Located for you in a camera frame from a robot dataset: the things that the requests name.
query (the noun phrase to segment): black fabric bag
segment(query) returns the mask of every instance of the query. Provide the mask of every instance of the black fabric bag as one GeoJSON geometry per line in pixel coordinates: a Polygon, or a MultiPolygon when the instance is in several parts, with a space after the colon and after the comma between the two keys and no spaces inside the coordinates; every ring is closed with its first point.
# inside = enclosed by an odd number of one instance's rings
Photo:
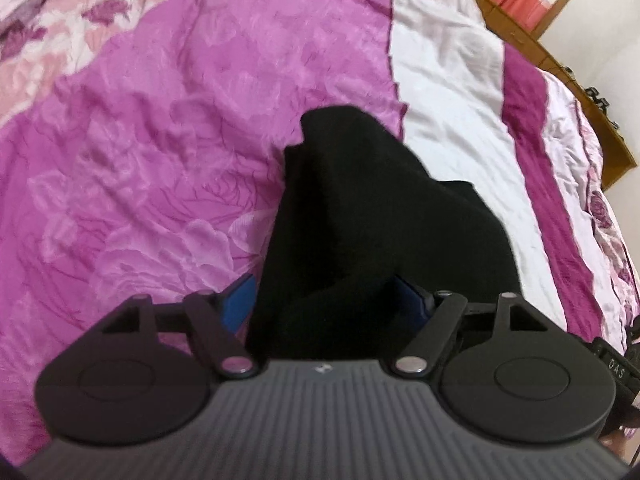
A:
{"type": "Polygon", "coordinates": [[[354,107],[302,116],[249,326],[259,360],[376,358],[402,276],[493,302],[520,292],[500,222],[468,182],[438,182],[354,107]]]}

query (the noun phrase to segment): blue plastic part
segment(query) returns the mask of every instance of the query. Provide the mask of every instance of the blue plastic part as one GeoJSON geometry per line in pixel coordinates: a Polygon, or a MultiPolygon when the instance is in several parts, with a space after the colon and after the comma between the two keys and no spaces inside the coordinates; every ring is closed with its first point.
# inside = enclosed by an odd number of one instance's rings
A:
{"type": "Polygon", "coordinates": [[[400,316],[407,328],[419,332],[431,319],[431,314],[424,304],[424,298],[409,283],[398,276],[394,279],[394,288],[400,316]]]}
{"type": "Polygon", "coordinates": [[[254,309],[258,282],[252,274],[245,274],[221,294],[222,324],[236,333],[254,309]]]}

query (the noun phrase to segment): bed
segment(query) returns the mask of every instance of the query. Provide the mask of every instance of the bed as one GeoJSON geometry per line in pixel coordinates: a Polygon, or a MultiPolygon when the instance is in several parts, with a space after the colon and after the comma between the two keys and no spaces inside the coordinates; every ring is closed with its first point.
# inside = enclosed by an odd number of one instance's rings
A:
{"type": "Polygon", "coordinates": [[[525,297],[623,351],[636,272],[573,95],[474,0],[0,0],[0,453],[42,367],[139,292],[260,273],[300,115],[355,104],[502,221],[525,297]]]}

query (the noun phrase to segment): wooden furniture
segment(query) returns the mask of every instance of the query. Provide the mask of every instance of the wooden furniture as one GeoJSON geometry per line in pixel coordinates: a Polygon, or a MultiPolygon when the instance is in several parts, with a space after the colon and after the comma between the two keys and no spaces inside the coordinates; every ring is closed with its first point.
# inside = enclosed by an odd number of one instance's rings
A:
{"type": "Polygon", "coordinates": [[[582,111],[596,132],[604,154],[602,189],[615,184],[627,171],[637,167],[624,139],[584,89],[533,37],[491,0],[476,0],[489,30],[513,45],[535,66],[556,76],[576,96],[582,111]]]}

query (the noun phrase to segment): ribbed gray surface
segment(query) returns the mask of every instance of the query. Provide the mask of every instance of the ribbed gray surface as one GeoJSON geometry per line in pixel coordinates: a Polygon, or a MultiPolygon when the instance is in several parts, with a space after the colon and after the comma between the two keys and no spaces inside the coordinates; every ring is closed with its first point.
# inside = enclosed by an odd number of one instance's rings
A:
{"type": "Polygon", "coordinates": [[[430,389],[377,362],[274,362],[225,383],[202,414],[149,444],[92,449],[55,441],[22,471],[33,480],[612,480],[626,465],[596,441],[552,450],[486,442],[430,389]]]}

